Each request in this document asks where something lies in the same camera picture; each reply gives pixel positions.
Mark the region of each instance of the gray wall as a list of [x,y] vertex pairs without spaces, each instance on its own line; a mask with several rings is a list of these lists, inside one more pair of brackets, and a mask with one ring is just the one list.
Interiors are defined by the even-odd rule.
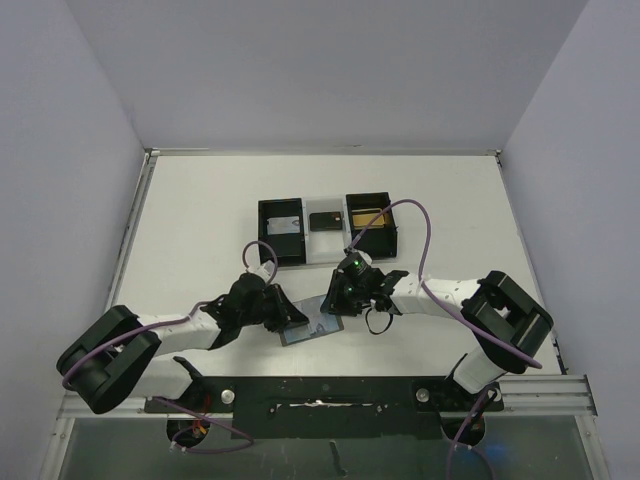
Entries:
[[637,479],[640,3],[591,0],[505,150],[560,346],[591,379],[614,480]]
[[67,0],[148,147],[504,146],[586,0]]
[[62,0],[0,15],[0,478],[36,478],[57,356],[100,313],[142,150]]

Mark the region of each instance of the screw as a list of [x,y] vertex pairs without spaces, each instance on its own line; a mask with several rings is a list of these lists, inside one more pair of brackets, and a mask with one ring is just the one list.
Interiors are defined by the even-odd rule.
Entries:
[[222,403],[224,403],[225,405],[231,405],[235,398],[236,394],[233,393],[233,390],[223,390],[220,394],[220,400],[222,400]]
[[416,392],[416,398],[420,403],[427,403],[429,401],[429,390],[426,388],[420,388]]

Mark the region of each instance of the white table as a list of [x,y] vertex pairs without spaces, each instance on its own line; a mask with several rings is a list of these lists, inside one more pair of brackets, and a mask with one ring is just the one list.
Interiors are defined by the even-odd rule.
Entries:
[[[158,157],[117,303],[136,313],[187,312],[198,300],[229,290],[242,273],[240,253],[257,238],[259,200],[388,191],[392,201],[423,203],[433,224],[428,273],[467,279],[502,270],[536,296],[535,283],[494,157],[188,156]],[[394,210],[398,258],[383,270],[417,269],[424,245],[420,212]],[[258,263],[257,249],[249,255]],[[282,270],[292,301],[327,291],[333,267]],[[473,349],[473,335],[452,319],[398,317],[380,336],[362,317],[345,330],[282,347],[262,326],[245,328],[230,345],[184,356],[204,375],[445,375]],[[385,317],[373,319],[382,326]],[[559,374],[548,338],[536,355]]]

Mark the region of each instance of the wall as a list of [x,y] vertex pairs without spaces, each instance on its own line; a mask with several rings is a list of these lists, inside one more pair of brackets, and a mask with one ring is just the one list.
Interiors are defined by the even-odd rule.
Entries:
[[149,147],[502,147],[586,0],[67,0]]
[[560,345],[589,374],[614,480],[640,472],[640,3],[591,0],[505,149]]
[[36,478],[57,356],[99,315],[142,161],[62,0],[0,15],[0,478]]

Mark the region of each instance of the white wall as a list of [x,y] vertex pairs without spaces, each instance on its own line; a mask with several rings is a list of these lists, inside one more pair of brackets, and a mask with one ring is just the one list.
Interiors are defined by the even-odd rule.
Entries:
[[142,161],[63,0],[0,15],[0,478],[36,478],[55,361],[100,313]]
[[614,480],[637,479],[640,3],[591,0],[505,149],[560,346],[589,374]]
[[145,146],[502,147],[586,0],[67,0]]

